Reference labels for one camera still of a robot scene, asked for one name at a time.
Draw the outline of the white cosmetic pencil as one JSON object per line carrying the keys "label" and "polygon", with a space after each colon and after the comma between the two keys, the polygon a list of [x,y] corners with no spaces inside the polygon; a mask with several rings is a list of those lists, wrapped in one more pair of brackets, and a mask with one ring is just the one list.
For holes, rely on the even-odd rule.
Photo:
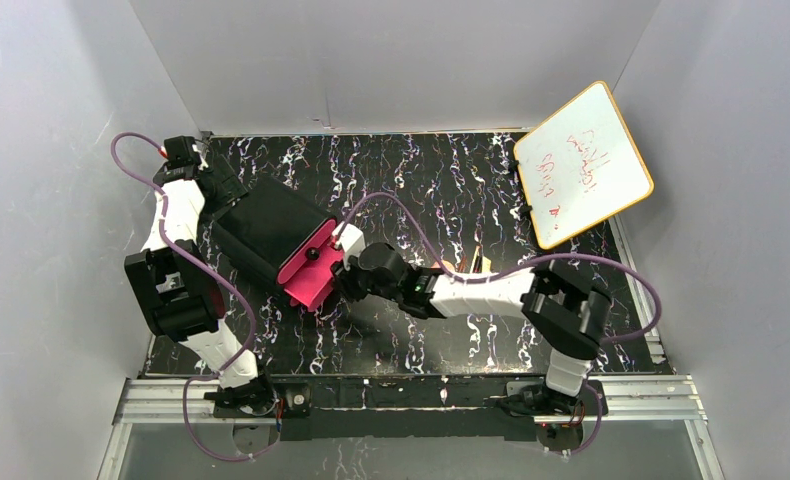
{"label": "white cosmetic pencil", "polygon": [[473,255],[470,272],[481,273],[482,271],[483,271],[482,247],[478,245]]}

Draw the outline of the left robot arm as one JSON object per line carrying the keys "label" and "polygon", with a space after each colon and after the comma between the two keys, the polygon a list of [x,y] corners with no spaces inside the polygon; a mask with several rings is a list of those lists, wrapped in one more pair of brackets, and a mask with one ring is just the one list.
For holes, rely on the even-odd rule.
{"label": "left robot arm", "polygon": [[226,324],[220,284],[201,267],[196,234],[205,197],[197,178],[207,170],[197,153],[167,154],[152,179],[150,234],[139,252],[126,257],[125,274],[149,330],[191,350],[215,374],[219,389],[209,400],[265,415],[276,404],[270,379]]}

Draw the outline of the black drawer organizer cabinet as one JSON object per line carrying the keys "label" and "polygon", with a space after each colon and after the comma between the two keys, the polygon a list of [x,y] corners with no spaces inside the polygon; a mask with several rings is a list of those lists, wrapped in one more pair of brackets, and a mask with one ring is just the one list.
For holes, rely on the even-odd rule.
{"label": "black drawer organizer cabinet", "polygon": [[336,216],[277,179],[261,177],[214,218],[212,239],[251,280],[282,288],[276,278],[290,255]]}

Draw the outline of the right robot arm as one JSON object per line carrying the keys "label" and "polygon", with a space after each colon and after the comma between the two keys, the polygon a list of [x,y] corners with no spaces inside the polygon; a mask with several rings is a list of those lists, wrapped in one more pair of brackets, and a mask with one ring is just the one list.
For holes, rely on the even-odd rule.
{"label": "right robot arm", "polygon": [[601,349],[610,295],[559,260],[499,279],[408,263],[390,245],[374,243],[332,265],[335,289],[350,301],[369,295],[395,303],[418,319],[500,315],[527,321],[551,346],[539,387],[508,395],[497,406],[518,415],[573,414]]}

